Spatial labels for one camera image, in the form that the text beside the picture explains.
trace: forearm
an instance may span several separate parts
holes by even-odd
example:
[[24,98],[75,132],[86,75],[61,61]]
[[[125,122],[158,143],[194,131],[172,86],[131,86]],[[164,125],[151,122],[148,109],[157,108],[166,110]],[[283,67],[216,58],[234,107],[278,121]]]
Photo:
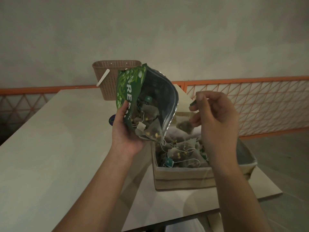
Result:
[[132,159],[111,149],[54,231],[105,231],[131,163]]
[[224,231],[272,231],[237,163],[213,167]]

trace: white table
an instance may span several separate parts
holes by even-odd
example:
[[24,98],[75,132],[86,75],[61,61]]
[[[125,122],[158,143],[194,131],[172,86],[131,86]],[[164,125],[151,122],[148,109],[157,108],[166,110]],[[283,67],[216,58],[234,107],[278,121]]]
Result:
[[[178,87],[178,111],[191,99]],[[0,231],[51,231],[85,189],[111,145],[115,101],[100,89],[60,91],[0,146]],[[126,231],[217,209],[216,188],[157,192],[149,146],[135,158],[109,231]],[[256,168],[257,198],[282,191]]]

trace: person's left arm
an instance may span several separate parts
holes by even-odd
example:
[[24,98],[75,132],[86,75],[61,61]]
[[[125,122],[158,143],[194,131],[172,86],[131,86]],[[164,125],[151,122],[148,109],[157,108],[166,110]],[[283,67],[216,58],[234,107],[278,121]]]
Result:
[[94,177],[53,232],[105,231],[121,193],[133,157],[145,145],[123,122],[128,107],[118,109],[112,128],[112,146]]

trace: white letter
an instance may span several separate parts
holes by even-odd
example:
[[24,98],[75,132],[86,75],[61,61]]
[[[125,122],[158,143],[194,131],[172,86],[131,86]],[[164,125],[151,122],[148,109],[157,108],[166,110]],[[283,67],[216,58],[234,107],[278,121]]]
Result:
[[127,87],[128,87],[127,92],[131,93],[131,92],[132,92],[132,87],[131,87],[131,85],[127,85]]

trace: perforated basket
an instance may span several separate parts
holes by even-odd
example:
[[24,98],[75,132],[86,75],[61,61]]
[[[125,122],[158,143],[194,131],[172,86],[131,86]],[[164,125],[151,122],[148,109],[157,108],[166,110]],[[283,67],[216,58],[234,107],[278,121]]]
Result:
[[141,66],[138,60],[103,60],[92,64],[95,71],[95,76],[99,81],[107,69],[110,72],[99,85],[104,100],[116,100],[116,81],[118,77],[118,70]]

